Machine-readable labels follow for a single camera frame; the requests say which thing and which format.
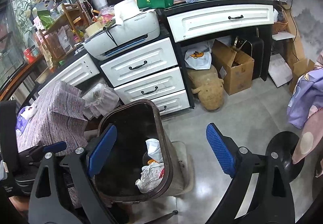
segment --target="white drawer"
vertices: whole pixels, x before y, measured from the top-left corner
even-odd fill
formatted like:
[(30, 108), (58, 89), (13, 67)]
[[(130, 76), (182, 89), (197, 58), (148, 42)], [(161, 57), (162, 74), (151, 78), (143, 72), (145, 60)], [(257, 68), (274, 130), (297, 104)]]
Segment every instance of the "white drawer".
[(117, 57), (101, 68), (112, 85), (119, 86), (175, 65), (172, 43), (166, 38)]
[(272, 5), (239, 4), (192, 10), (167, 19), (175, 42), (179, 42), (218, 31), (274, 24), (274, 12)]
[(45, 88), (56, 81), (64, 81), (70, 85), (76, 86), (99, 73), (99, 70), (96, 68), (95, 64), (91, 60), (90, 55), (87, 53), (62, 70), (38, 93), (41, 94)]
[(114, 88), (120, 99), (130, 103), (139, 99), (155, 99), (184, 90), (180, 68), (175, 67)]
[(152, 100), (159, 109), (160, 115), (169, 114), (190, 107), (186, 90), (165, 95)]

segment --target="plush toy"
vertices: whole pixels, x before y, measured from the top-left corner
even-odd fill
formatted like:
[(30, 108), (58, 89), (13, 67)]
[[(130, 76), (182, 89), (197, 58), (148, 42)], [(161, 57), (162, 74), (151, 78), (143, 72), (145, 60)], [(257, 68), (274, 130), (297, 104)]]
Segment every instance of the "plush toy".
[(187, 69), (193, 83), (193, 94), (198, 94), (201, 104), (207, 110), (215, 110), (223, 105), (223, 83), (213, 65), (209, 70)]

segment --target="white printer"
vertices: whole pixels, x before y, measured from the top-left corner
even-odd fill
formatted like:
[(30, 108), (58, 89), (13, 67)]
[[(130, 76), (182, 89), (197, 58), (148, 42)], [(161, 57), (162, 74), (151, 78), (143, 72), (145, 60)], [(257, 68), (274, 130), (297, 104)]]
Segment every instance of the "white printer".
[(116, 53), (155, 39), (159, 33), (156, 12), (148, 11), (125, 20), (123, 25), (114, 25), (109, 30), (97, 32), (86, 40), (84, 47), (96, 59), (105, 60)]

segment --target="brown trash can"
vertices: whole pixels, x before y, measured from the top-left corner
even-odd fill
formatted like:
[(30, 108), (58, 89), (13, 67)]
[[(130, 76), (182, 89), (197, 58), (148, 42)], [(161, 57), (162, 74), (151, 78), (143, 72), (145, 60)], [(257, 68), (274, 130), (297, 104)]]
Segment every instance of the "brown trash can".
[[(98, 136), (108, 124), (116, 126), (117, 140), (101, 172), (95, 176), (96, 188), (104, 199), (131, 203), (182, 193), (185, 184), (177, 154), (152, 101), (142, 99), (113, 110), (101, 120)], [(165, 173), (155, 189), (142, 194), (135, 182), (141, 177), (149, 138), (159, 140)]]

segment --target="drawer handle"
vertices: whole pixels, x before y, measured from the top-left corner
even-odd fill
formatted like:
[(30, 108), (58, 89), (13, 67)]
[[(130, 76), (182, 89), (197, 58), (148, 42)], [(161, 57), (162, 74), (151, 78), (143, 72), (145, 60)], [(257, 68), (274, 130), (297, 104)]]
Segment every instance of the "drawer handle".
[(141, 93), (143, 94), (143, 95), (148, 95), (148, 94), (151, 94), (151, 93), (153, 93), (153, 92), (156, 92), (156, 90), (158, 89), (158, 86), (155, 86), (155, 90), (153, 90), (153, 91), (150, 91), (150, 92), (144, 92), (144, 91), (141, 91)]
[(165, 111), (166, 108), (167, 108), (167, 106), (164, 106), (164, 109), (163, 110), (160, 110), (159, 112), (161, 113), (161, 112)]
[(234, 17), (234, 18), (231, 18), (230, 16), (228, 17), (228, 19), (242, 19), (242, 18), (243, 18), (243, 15), (238, 16), (238, 17)]
[(142, 64), (142, 65), (138, 65), (138, 66), (136, 66), (136, 67), (134, 67), (134, 68), (132, 68), (132, 67), (130, 66), (130, 67), (129, 67), (129, 70), (135, 70), (135, 69), (138, 69), (138, 68), (140, 68), (140, 67), (143, 67), (146, 63), (147, 63), (147, 61), (145, 60), (145, 61), (143, 62), (143, 64)]

